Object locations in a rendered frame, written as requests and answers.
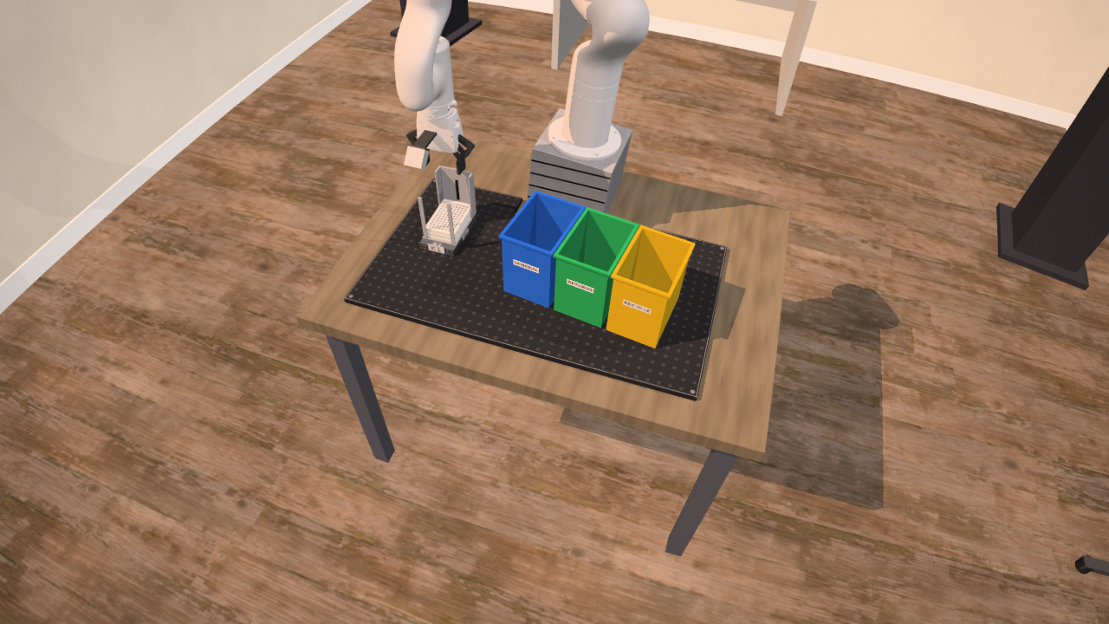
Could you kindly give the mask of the yellow bin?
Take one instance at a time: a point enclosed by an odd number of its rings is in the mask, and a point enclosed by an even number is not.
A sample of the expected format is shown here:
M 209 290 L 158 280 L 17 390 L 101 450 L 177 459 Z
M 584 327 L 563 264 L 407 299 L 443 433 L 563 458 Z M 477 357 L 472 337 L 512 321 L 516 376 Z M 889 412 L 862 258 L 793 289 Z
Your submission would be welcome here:
M 676 307 L 694 246 L 641 225 L 611 276 L 606 330 L 655 348 Z

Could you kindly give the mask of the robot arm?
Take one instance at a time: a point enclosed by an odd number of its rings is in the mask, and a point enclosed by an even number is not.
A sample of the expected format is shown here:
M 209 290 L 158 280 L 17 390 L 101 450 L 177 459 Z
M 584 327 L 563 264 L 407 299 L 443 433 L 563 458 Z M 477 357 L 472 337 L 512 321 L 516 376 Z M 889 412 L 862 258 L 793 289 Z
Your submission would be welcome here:
M 407 0 L 393 53 L 400 101 L 405 109 L 426 117 L 442 117 L 458 104 L 454 99 L 449 41 L 441 35 L 451 3 L 452 0 Z M 622 68 L 625 58 L 645 40 L 650 13 L 645 0 L 571 0 L 571 3 L 593 25 L 593 40 L 574 50 L 564 117 L 550 124 L 549 141 L 567 157 L 609 158 L 621 145 L 620 132 L 613 126 L 613 111 Z M 424 130 L 405 151 L 404 165 L 426 170 L 431 150 L 427 147 L 436 135 L 437 132 Z

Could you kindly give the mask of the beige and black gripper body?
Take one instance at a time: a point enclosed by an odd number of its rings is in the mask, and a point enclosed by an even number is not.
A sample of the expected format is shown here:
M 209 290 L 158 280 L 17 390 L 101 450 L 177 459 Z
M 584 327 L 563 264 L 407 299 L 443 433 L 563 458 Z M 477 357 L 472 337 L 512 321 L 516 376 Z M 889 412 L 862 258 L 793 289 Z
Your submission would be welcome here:
M 440 153 L 458 153 L 458 135 L 462 134 L 461 120 L 458 110 L 451 109 L 442 117 L 426 117 L 420 112 L 417 114 L 417 135 L 420 137 L 424 130 L 437 132 L 431 144 L 427 149 L 439 151 Z

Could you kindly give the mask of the blue open-top bin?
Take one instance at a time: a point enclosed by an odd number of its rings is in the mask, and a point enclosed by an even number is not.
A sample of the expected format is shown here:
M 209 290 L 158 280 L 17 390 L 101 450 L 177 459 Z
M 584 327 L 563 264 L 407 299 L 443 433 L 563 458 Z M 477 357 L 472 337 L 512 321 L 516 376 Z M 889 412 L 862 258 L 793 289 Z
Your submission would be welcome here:
M 532 193 L 498 236 L 503 247 L 503 291 L 550 307 L 554 301 L 554 252 L 584 209 L 554 195 Z

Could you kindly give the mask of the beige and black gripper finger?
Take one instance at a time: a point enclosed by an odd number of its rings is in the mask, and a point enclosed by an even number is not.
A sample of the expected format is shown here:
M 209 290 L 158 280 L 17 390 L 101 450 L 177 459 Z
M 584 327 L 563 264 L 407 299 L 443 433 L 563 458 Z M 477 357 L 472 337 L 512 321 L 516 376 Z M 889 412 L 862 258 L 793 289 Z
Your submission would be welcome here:
M 466 158 L 469 157 L 469 153 L 471 153 L 475 145 L 469 140 L 461 137 L 461 134 L 458 135 L 458 142 L 460 143 L 460 145 L 458 143 L 458 153 L 454 153 L 454 157 L 457 158 L 456 161 L 457 174 L 460 175 L 461 172 L 466 170 Z M 467 147 L 466 151 L 461 147 L 461 145 Z
M 408 134 L 406 134 L 405 136 L 407 139 L 411 140 L 411 143 L 415 143 L 415 141 L 418 140 L 418 139 L 416 139 L 416 137 L 418 137 L 418 135 L 417 135 L 417 129 L 408 132 Z M 430 154 L 428 155 L 427 165 L 429 165 L 429 162 L 431 162 L 431 155 Z

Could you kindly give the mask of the green bin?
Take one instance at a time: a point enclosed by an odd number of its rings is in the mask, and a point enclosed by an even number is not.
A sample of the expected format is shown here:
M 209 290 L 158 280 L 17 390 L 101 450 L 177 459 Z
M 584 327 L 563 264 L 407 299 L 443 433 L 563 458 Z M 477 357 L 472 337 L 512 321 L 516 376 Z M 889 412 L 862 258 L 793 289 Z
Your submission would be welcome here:
M 601 328 L 613 295 L 611 276 L 638 228 L 640 224 L 586 208 L 554 252 L 554 311 Z

